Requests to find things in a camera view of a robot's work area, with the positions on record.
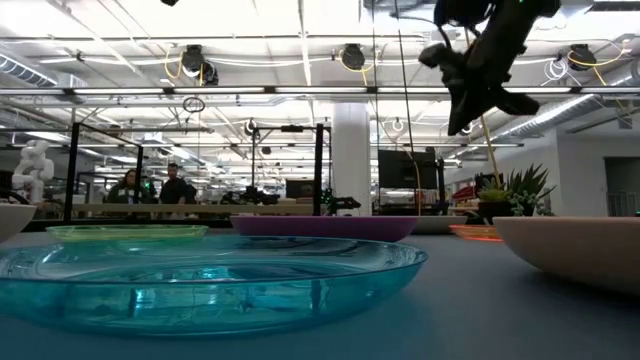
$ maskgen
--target potted plant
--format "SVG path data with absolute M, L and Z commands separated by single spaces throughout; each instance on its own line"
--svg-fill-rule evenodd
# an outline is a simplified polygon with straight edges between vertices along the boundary
M 511 192 L 504 188 L 504 184 L 498 185 L 495 178 L 491 181 L 485 179 L 482 190 L 478 192 L 478 213 L 490 224 L 496 216 L 513 216 L 513 206 L 509 202 Z
M 553 215 L 540 200 L 556 187 L 543 191 L 547 184 L 549 170 L 545 169 L 541 172 L 541 168 L 542 164 L 535 168 L 531 165 L 524 173 L 522 171 L 516 173 L 515 170 L 511 172 L 507 189 L 513 215 L 533 216 L 534 211 L 537 211 L 538 215 Z

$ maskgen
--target clear teal plastic bowl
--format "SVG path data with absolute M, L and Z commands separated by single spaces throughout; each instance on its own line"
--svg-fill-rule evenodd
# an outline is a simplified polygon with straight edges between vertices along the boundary
M 52 226 L 47 231 L 62 241 L 190 238 L 203 236 L 200 225 L 81 225 Z
M 290 330 L 377 304 L 426 259 L 400 244 L 238 236 L 8 249 L 0 312 L 122 336 Z

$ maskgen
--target purple plate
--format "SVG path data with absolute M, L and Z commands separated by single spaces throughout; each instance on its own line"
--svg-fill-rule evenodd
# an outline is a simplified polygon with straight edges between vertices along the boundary
M 297 236 L 396 242 L 416 226 L 416 216 L 232 216 L 242 236 Z

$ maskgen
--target green plate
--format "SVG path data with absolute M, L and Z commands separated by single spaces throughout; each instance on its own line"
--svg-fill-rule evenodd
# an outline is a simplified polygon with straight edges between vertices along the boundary
M 95 225 L 53 226 L 47 231 L 62 241 L 194 238 L 209 227 L 202 225 Z

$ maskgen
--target white humanoid robot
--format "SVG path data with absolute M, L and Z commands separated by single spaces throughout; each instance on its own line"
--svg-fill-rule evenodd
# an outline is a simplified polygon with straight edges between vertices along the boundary
M 44 140 L 31 140 L 27 147 L 20 151 L 20 164 L 13 172 L 11 182 L 13 188 L 24 195 L 25 184 L 30 185 L 29 202 L 37 204 L 42 202 L 44 182 L 53 179 L 53 161 L 45 157 L 49 143 Z M 29 175 L 23 175 L 31 169 Z

